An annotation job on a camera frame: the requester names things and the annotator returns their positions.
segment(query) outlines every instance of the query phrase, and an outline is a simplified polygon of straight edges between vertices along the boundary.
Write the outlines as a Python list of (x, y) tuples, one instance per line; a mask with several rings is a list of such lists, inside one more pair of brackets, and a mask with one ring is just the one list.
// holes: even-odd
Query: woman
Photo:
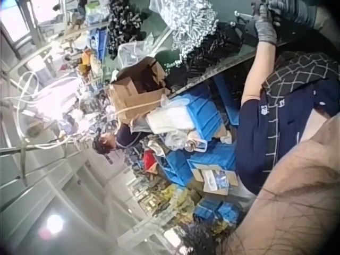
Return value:
[[(274, 0), (269, 7), (310, 27), (326, 23), (325, 15), (320, 19), (323, 9), (299, 0)], [(242, 95), (236, 144), (237, 173), (255, 195), (278, 160), (339, 111), (338, 64), (321, 53), (288, 53), (274, 71), (277, 36), (264, 5), (257, 19), (259, 43)]]
[(119, 150), (135, 146), (141, 139), (148, 136), (149, 133), (133, 132), (130, 127), (121, 123), (117, 133), (106, 132), (101, 134), (101, 129), (98, 129), (98, 135), (92, 142), (92, 148), (98, 154), (108, 154), (113, 150)]

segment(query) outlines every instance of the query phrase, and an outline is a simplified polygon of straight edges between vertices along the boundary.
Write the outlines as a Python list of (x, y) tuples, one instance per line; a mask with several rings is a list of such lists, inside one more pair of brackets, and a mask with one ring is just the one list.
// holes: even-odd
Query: yellow bag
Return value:
[(87, 52), (83, 52), (81, 54), (81, 60), (83, 62), (83, 65), (90, 65), (90, 57), (91, 57), (91, 52), (87, 51)]

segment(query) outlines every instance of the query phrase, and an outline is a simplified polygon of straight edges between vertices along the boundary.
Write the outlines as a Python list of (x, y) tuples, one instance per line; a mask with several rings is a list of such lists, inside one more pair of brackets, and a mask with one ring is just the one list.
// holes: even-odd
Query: red object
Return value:
[(65, 71), (65, 70), (67, 70), (67, 65), (66, 65), (66, 64), (63, 64), (63, 65), (60, 67), (59, 71)]
[(152, 150), (144, 151), (143, 161), (145, 170), (150, 169), (150, 167), (156, 163), (155, 157), (152, 154)]

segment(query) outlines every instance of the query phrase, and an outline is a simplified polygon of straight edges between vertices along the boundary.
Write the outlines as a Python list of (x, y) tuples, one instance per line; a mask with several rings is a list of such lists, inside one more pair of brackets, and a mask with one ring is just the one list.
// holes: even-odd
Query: black hair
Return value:
[(110, 151), (112, 150), (111, 146), (102, 144), (99, 139), (100, 139), (100, 135), (101, 135), (101, 128), (97, 129), (97, 135), (94, 138), (93, 142), (92, 142), (92, 149), (101, 155), (105, 155), (105, 154), (109, 154)]
[(60, 4), (56, 4), (55, 6), (52, 7), (53, 11), (59, 11), (61, 8)]
[(182, 225), (183, 245), (187, 255), (224, 255), (226, 253), (225, 242), (233, 228), (228, 228), (220, 234), (214, 233), (215, 224), (194, 222), (190, 225)]

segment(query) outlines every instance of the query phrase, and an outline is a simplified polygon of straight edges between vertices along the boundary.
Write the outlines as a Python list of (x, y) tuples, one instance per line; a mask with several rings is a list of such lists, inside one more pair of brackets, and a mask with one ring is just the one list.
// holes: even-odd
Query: hand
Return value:
[(314, 27), (317, 7), (308, 6), (303, 0), (269, 0), (268, 7), (287, 20)]
[(258, 33), (259, 41), (276, 45), (277, 35), (273, 27), (273, 19), (265, 5), (260, 7), (260, 15), (255, 15), (255, 27)]

